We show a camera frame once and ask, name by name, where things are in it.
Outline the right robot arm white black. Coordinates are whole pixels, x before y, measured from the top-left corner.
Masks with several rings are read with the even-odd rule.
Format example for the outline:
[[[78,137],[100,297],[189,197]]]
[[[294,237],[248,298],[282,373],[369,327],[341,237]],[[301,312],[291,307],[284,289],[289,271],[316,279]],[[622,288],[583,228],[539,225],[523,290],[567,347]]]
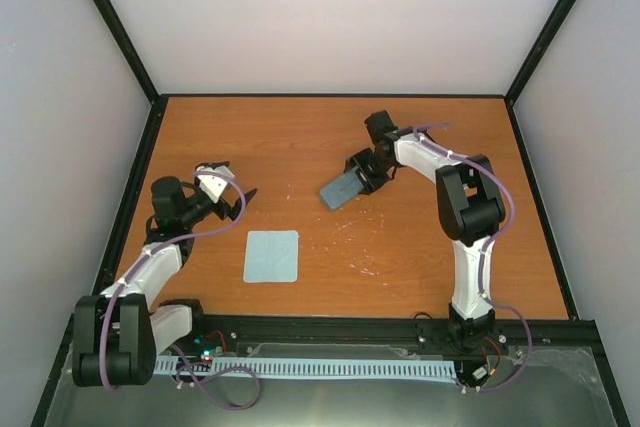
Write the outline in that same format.
[[[403,167],[434,183],[439,223],[454,252],[449,338],[455,349],[469,350],[495,322],[491,260],[500,228],[511,222],[504,206],[509,196],[487,157],[464,156],[443,147],[428,134],[430,125],[401,129],[385,110],[371,114],[364,125],[373,146],[346,160],[327,204],[337,209],[359,195],[370,195]]]

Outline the grey-blue glasses case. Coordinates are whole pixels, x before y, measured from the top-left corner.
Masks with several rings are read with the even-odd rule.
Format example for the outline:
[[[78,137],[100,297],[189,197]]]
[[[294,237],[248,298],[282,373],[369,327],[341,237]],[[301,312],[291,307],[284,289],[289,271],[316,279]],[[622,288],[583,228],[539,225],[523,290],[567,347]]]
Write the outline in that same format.
[[[320,189],[319,196],[329,211],[335,211],[355,199],[364,190],[355,170],[343,173]]]

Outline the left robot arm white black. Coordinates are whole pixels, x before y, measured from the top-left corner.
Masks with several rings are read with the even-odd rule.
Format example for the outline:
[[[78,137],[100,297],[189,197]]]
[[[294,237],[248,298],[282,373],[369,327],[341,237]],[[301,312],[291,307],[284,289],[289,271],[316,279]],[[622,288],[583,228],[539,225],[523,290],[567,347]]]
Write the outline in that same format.
[[[74,310],[71,373],[78,387],[144,385],[158,354],[175,341],[201,347],[208,325],[193,299],[152,305],[186,265],[199,238],[196,226],[210,215],[227,231],[245,215],[256,190],[243,191],[228,163],[203,163],[191,181],[164,176],[151,185],[153,214],[134,263],[97,295],[81,297]]]

